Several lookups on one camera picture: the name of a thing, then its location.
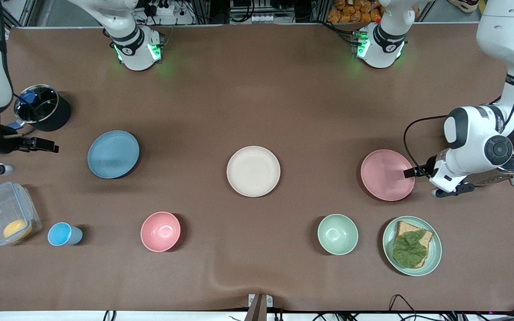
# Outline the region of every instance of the spinach leaf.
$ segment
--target spinach leaf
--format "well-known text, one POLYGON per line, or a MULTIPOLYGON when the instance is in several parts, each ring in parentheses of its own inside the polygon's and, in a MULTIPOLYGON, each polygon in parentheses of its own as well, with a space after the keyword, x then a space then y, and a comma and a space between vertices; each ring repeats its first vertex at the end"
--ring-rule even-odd
POLYGON ((398 264, 415 268, 425 257, 428 251, 426 247, 420 244, 420 239, 424 236, 426 230, 407 232, 399 236, 394 241, 392 257, 398 264))

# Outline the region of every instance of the plastic container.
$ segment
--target plastic container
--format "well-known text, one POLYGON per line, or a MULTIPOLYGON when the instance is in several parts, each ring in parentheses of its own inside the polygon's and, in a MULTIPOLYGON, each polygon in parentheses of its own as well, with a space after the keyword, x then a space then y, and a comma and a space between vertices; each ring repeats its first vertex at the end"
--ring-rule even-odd
POLYGON ((0 185, 0 246, 41 229, 41 220, 26 189, 12 181, 0 185))

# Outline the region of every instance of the pink plate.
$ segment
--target pink plate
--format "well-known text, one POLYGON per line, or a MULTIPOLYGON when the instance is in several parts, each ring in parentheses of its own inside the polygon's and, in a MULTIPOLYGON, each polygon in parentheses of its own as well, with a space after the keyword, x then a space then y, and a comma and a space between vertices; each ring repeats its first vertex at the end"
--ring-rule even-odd
POLYGON ((164 252, 172 248, 180 238, 180 222, 174 214, 158 212, 150 215, 140 231, 142 244, 153 252, 164 252))
POLYGON ((404 178, 404 170, 411 168, 410 162, 401 154, 393 150, 377 150, 362 162, 362 182, 375 197, 384 201, 399 201, 414 189, 416 178, 404 178))

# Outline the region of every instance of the tabletop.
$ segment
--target tabletop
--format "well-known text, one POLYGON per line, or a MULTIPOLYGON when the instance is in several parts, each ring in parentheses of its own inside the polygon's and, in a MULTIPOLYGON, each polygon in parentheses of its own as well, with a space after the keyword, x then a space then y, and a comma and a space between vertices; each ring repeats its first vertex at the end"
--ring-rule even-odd
MULTIPOLYGON (((0 310, 231 309, 256 292, 291 310, 387 309, 393 294, 420 310, 514 309, 514 187, 436 199, 419 178, 406 199, 382 202, 359 183, 373 150, 406 154, 411 121, 500 94, 505 66, 479 50, 476 30, 414 26, 400 59, 376 70, 323 26, 176 28, 163 63, 142 72, 118 63, 97 29, 12 30, 15 92, 51 85, 73 115, 60 130, 36 132, 59 154, 0 156, 17 168, 0 184, 26 187, 43 223, 0 247, 0 310), (110 130, 131 132, 141 146, 122 179, 87 166, 93 140, 110 130), (243 197, 226 178, 229 158, 249 145, 280 162, 280 182, 265 197, 243 197), (182 224, 170 252, 141 244, 141 224, 157 211, 182 224), (358 227, 348 255, 329 255, 316 239, 332 213, 358 227), (382 252, 384 227, 402 215, 441 237, 441 263, 427 276, 399 274, 382 252), (48 244, 61 221, 83 228, 80 245, 48 244)), ((11 120, 8 110, 3 121, 11 120)), ((445 148, 442 128, 430 120, 410 130, 421 163, 445 148)))

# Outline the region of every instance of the lemon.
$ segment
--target lemon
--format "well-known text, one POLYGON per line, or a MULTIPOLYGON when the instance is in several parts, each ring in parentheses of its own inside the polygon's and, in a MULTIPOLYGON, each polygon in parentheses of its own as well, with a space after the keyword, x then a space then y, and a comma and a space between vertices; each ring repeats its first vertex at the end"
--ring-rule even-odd
MULTIPOLYGON (((15 234, 16 232, 19 232, 21 231, 23 228, 25 228, 27 226, 27 221, 25 221, 24 219, 18 219, 18 220, 15 220, 11 223, 9 223, 5 229, 4 229, 4 236, 6 238, 8 238, 9 236, 12 236, 13 234, 15 234)), ((29 228, 27 228, 27 230, 25 231, 25 233, 23 235, 21 235, 21 238, 23 236, 27 236, 29 235, 29 233, 31 232, 33 228, 31 226, 29 226, 29 228)))

